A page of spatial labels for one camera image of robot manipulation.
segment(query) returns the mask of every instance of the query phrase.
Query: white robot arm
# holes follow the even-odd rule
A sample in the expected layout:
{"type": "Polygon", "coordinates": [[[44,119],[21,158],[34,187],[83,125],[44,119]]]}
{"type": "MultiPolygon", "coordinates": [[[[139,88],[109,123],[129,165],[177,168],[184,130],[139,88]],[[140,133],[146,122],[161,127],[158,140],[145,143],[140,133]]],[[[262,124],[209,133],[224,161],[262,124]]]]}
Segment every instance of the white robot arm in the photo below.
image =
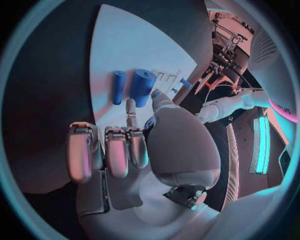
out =
{"type": "Polygon", "coordinates": [[[203,104],[196,117],[201,123],[211,123],[230,116],[237,109],[252,109],[254,106],[270,107],[269,97],[263,90],[247,88],[232,97],[222,97],[203,104]]]}

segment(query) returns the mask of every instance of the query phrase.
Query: teal light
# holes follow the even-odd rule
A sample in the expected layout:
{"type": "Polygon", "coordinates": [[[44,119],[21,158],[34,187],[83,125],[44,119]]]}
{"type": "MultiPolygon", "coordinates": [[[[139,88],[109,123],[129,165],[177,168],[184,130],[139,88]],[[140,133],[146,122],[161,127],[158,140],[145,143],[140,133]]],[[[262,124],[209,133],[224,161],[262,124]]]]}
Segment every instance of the teal light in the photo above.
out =
{"type": "Polygon", "coordinates": [[[262,173],[265,163],[265,153],[266,153],[266,123],[265,118],[260,117],[259,121],[259,154],[256,165],[256,173],[262,173]]]}
{"type": "Polygon", "coordinates": [[[263,174],[267,174],[268,164],[269,164],[269,156],[270,156],[270,127],[269,127],[269,120],[266,116],[264,118],[265,122],[265,156],[264,156],[264,165],[263,165],[263,174]]]}

